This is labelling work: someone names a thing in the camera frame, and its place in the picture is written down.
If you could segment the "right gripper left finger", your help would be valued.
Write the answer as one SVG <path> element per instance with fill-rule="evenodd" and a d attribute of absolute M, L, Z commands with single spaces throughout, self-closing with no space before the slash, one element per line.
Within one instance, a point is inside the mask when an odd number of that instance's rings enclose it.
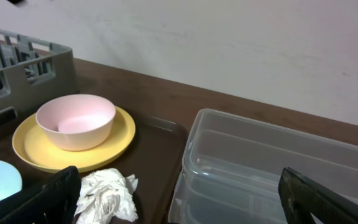
<path fill-rule="evenodd" d="M 81 177 L 75 166 L 0 201 L 0 223 L 73 222 Z"/>

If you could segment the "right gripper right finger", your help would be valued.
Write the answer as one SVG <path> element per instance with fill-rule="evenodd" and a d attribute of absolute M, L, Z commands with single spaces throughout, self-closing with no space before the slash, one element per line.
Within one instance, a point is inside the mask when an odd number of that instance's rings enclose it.
<path fill-rule="evenodd" d="M 282 170 L 278 193 L 288 224 L 358 224 L 358 204 L 329 190 L 296 170 Z"/>

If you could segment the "white paper napkin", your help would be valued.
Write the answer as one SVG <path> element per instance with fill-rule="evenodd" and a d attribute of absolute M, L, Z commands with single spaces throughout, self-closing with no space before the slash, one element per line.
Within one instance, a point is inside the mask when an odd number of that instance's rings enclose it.
<path fill-rule="evenodd" d="M 138 183 L 134 174 L 124 177 L 115 168 L 98 170 L 83 177 L 76 203 L 76 223 L 108 224 L 114 217 L 136 221 L 138 214 L 133 193 Z"/>

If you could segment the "pink plastic bowl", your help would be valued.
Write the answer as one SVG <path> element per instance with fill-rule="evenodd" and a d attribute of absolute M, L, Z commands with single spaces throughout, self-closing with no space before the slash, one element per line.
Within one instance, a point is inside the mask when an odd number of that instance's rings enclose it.
<path fill-rule="evenodd" d="M 115 116 L 116 107 L 111 101 L 74 94 L 48 101 L 37 110 L 35 120 L 56 147 L 83 151 L 108 138 Z"/>

